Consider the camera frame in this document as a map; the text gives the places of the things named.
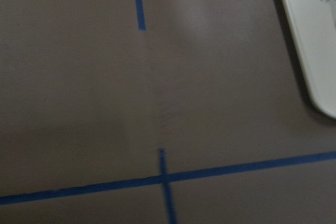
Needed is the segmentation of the cream bear tray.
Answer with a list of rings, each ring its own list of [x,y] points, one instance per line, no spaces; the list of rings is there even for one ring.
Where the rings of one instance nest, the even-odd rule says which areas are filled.
[[[335,118],[335,0],[282,0],[310,100]]]

